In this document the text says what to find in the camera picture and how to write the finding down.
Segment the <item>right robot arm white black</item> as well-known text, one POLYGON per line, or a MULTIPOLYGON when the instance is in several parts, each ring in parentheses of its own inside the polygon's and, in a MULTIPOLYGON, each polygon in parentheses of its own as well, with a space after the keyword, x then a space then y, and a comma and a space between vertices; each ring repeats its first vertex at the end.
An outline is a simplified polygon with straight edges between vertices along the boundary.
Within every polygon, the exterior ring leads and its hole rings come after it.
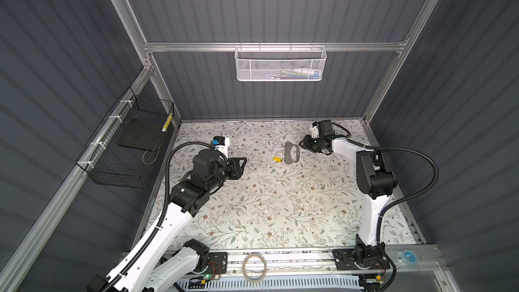
POLYGON ((334 126, 343 128, 331 120, 314 122, 311 133, 300 141, 299 146, 314 153, 342 155, 355 161, 355 181, 364 194, 364 206, 362 223, 350 258, 358 268, 369 269, 383 257, 382 210, 389 205, 397 181, 390 169, 388 154, 354 141, 349 131, 345 135, 336 134, 334 126))

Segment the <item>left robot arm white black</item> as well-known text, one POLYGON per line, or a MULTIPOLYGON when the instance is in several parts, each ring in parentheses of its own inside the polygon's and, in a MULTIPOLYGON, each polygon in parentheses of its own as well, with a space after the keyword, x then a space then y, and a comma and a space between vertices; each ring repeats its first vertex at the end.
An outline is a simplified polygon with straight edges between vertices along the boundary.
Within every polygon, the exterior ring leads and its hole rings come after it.
POLYGON ((152 227, 105 277, 96 276, 88 291, 166 291, 189 273, 201 273, 208 263, 209 247, 192 239, 169 260, 159 261, 170 244, 228 180, 243 176, 247 158, 228 158, 219 148, 204 143, 193 158, 192 171, 174 187, 152 227))

